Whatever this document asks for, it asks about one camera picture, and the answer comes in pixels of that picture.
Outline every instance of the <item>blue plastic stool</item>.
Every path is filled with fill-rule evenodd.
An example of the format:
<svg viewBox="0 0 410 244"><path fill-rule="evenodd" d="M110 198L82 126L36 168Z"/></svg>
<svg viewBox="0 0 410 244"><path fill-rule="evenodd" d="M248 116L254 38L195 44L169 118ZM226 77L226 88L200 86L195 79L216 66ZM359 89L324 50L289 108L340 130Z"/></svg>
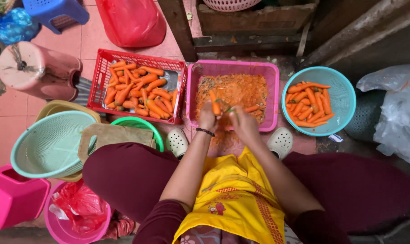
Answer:
<svg viewBox="0 0 410 244"><path fill-rule="evenodd" d="M76 0L23 0L26 12L55 34L61 32L51 24L59 16L69 16L81 25L89 20L89 13Z"/></svg>

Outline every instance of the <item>cartoon logo on apron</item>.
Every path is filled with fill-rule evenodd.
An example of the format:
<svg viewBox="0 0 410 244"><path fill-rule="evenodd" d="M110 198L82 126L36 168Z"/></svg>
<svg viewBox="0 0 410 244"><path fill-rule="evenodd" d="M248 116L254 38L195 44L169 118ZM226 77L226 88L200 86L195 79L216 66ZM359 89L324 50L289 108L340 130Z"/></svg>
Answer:
<svg viewBox="0 0 410 244"><path fill-rule="evenodd" d="M224 207L223 203L221 203L221 202L216 202L215 207L213 207L212 204L210 204L208 206L208 212L210 212L212 214L223 215L223 211L225 211L225 210L226 210L226 208Z"/></svg>

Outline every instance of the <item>maroon pants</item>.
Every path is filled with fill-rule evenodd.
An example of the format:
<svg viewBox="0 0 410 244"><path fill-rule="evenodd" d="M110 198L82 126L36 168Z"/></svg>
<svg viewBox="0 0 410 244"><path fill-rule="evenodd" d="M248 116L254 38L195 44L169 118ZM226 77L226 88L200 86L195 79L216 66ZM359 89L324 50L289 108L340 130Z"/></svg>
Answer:
<svg viewBox="0 0 410 244"><path fill-rule="evenodd" d="M137 143L106 145L83 167L84 182L129 218L142 223L179 160ZM343 230L361 231L410 209L410 178L380 160L347 153L290 153L283 163Z"/></svg>

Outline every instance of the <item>red plastic crate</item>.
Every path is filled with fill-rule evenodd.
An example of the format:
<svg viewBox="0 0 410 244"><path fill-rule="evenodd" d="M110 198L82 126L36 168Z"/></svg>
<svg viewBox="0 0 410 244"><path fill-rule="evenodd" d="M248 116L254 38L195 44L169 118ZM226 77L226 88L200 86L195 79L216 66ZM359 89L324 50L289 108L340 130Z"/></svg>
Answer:
<svg viewBox="0 0 410 244"><path fill-rule="evenodd" d="M114 61L126 60L127 62L137 63L138 66L147 66L157 69L168 69L173 71L180 71L180 77L177 84L178 96L176 97L175 108L173 117L164 119L154 119L152 117L145 117L137 115L135 113L129 113L124 111L117 111L104 108L102 103L104 100L105 88L104 85L109 83L110 78L110 64ZM161 122L166 124L182 124L182 102L184 101L184 89L187 83L187 68L184 61L157 58L145 55L139 55L134 53L124 53L111 51L106 49L99 49L97 62L95 65L94 78L92 79L92 87L90 89L89 100L87 107L98 112L111 113L120 116L135 116L149 121Z"/></svg>

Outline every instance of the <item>pink tile floor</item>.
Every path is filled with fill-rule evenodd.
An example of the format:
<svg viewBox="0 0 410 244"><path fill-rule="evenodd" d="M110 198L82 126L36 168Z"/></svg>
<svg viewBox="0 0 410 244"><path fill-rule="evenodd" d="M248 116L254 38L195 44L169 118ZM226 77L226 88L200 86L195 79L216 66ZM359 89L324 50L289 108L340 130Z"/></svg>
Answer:
<svg viewBox="0 0 410 244"><path fill-rule="evenodd" d="M195 4L196 0L184 0L186 11L192 12L193 14L193 19L189 21L192 35L193 37L200 37L202 36L202 33L200 31ZM164 41L156 47L138 49L120 48L108 40L98 9L95 5L95 0L84 0L84 5L86 10L90 13L90 20L86 25L73 26L64 30L62 35L55 35L46 27L43 27L41 32L32 40L32 42L42 47L47 47L80 58L83 62L83 72L81 75L89 80L92 80L93 78L98 48L183 60L182 54L169 26L167 26L167 33ZM238 57L237 59L266 62L266 59L262 58ZM283 59L278 59L278 67L281 61L283 62ZM280 92L286 81L288 81L289 77L287 76L287 73L291 70L285 71L286 73L283 73L281 69ZM15 141L25 129L33 124L36 115L38 115L40 109L44 105L44 100L28 96L27 94L10 88L7 88L6 93L0 96L0 166L10 163L10 153ZM315 138L296 133L290 124L286 122L281 113L279 113L278 118L277 128L287 127L293 132L294 147L292 148L292 151L303 154L315 153ZM184 125L166 125L161 123L154 123L154 125L161 132L163 137L175 127L182 128L189 141L196 133L191 129L187 119L185 119ZM264 141L268 140L270 135L271 132L262 134ZM224 152L219 151L217 148L212 148L209 151L209 156L226 155L230 153L239 155L242 148L243 145L241 144L237 144L233 148ZM50 181L52 182L52 185L57 182L55 179L50 179ZM44 218L41 215L38 219L22 223L20 226L45 227Z"/></svg>

